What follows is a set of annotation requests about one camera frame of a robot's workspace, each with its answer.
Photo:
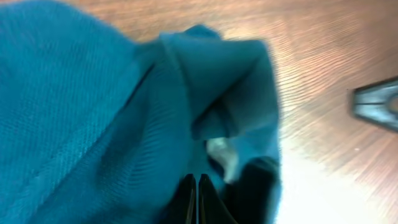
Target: teal cloth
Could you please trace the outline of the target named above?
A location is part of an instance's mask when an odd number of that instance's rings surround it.
[[[0,223],[153,223],[204,141],[279,164],[267,47],[204,27],[131,42],[56,1],[0,7]],[[277,208],[280,189],[270,205]]]

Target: wooden surface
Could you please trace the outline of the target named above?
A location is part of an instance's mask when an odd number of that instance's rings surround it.
[[[140,41],[197,23],[266,40],[284,110],[278,223],[398,223],[398,135],[347,109],[349,90],[398,75],[397,1],[69,2]]]

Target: blurry background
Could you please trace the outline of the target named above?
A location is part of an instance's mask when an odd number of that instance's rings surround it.
[[[278,222],[398,223],[398,135],[348,113],[351,89],[398,76],[398,1],[68,2],[138,41],[197,23],[264,39],[283,107]]]

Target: blue fabric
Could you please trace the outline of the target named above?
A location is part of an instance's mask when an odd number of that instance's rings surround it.
[[[0,223],[152,223],[185,174],[223,187],[206,139],[279,162],[278,119],[260,41],[137,44],[63,3],[0,7]]]

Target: black object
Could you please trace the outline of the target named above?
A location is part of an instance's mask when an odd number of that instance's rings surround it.
[[[253,159],[241,177],[219,193],[207,174],[198,186],[199,224],[269,224],[273,223],[280,184],[277,164],[270,158]],[[180,183],[175,197],[165,209],[160,224],[196,224],[196,181],[188,174]]]
[[[352,98],[355,117],[398,132],[398,78],[357,88]]]

